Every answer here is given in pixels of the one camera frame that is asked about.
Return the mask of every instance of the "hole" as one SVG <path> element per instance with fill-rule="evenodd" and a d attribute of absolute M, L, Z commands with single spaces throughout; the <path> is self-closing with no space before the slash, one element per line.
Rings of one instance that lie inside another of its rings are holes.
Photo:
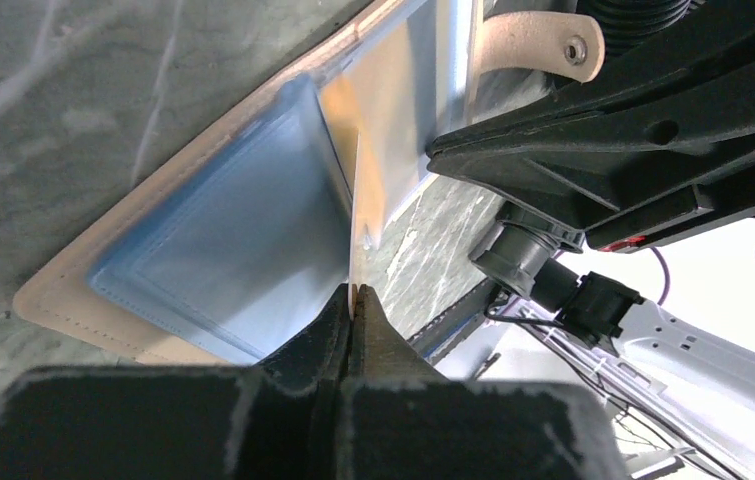
<path fill-rule="evenodd" d="M 654 145 L 668 145 L 680 133 L 680 127 L 674 120 L 657 122 L 645 131 L 645 136 Z"/>

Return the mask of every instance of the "screw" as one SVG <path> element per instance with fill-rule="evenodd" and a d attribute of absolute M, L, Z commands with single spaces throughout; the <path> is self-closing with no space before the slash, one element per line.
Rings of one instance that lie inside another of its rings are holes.
<path fill-rule="evenodd" d="M 565 59 L 570 65 L 578 66 L 586 62 L 586 41 L 575 35 L 565 41 Z"/>

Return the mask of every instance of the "purple cable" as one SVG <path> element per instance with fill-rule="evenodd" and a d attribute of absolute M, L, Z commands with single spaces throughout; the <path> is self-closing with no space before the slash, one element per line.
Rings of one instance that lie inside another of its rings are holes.
<path fill-rule="evenodd" d="M 668 268 L 668 263 L 666 263 L 666 259 L 665 257 L 663 257 L 663 254 L 660 253 L 660 251 L 656 247 L 651 247 L 651 251 L 654 252 L 657 260 L 659 260 L 660 262 L 660 266 L 663 267 L 663 278 L 665 279 L 663 285 L 663 293 L 660 294 L 660 299 L 657 300 L 657 305 L 662 305 L 666 303 L 669 291 L 671 291 L 671 271 Z"/>

